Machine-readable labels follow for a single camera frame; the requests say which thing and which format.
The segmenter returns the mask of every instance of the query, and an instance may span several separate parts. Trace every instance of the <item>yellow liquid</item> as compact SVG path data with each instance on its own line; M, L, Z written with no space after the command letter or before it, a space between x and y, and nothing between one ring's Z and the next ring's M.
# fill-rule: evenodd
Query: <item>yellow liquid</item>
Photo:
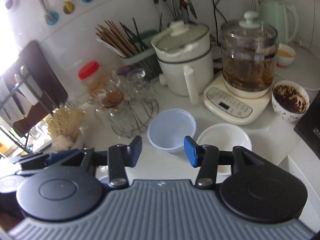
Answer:
M284 50L278 50L278 56L282 56L282 57L292 57L289 52L286 52L286 51L284 51Z

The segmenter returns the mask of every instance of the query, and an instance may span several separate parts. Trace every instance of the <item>jar with red lid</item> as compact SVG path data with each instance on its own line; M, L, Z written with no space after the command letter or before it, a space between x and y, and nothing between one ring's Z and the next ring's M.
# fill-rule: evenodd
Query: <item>jar with red lid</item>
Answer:
M91 98L95 98L110 80L109 75L100 67L97 61L84 65L78 72L81 83L87 89Z

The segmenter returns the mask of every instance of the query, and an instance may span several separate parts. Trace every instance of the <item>blue plastic bowl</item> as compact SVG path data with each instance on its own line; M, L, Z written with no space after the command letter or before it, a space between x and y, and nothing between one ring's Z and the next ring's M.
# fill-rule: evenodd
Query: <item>blue plastic bowl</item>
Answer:
M194 137L196 120L183 109L169 109L158 114L148 127L148 139L157 149L169 153L183 151L185 136Z

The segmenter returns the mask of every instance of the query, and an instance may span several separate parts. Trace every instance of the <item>small bowl with yellow liquid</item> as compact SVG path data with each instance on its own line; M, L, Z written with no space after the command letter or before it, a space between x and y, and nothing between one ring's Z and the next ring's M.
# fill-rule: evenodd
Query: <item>small bowl with yellow liquid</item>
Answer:
M286 44L279 44L278 61L279 67L290 65L296 57L296 51Z

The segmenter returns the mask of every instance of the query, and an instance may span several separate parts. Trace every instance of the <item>red lid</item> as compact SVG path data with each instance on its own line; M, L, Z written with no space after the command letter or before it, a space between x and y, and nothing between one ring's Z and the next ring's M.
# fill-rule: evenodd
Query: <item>red lid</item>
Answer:
M99 63L96 61L91 61L85 64L78 72L78 77L80 80L86 79L94 74L99 69Z

